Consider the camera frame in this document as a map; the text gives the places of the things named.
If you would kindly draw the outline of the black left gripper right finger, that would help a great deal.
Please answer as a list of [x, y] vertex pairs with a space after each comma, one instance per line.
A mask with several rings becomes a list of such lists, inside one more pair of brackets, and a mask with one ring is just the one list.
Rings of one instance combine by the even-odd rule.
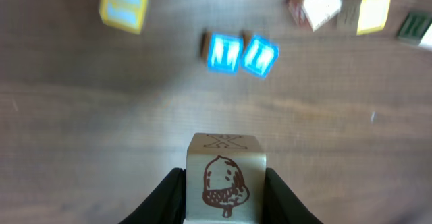
[[266, 168], [263, 224], [323, 224], [272, 168]]

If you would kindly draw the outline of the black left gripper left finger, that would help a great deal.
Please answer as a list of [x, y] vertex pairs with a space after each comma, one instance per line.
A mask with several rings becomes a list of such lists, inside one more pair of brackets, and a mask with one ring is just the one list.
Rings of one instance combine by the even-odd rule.
[[174, 168], [119, 224], [183, 224], [185, 215], [186, 170]]

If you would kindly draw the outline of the acorn wooden block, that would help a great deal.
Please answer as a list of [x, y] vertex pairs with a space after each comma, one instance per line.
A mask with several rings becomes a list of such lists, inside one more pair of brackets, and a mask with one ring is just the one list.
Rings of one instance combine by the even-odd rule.
[[186, 157], [186, 220], [260, 223], [266, 161], [254, 136], [196, 133]]

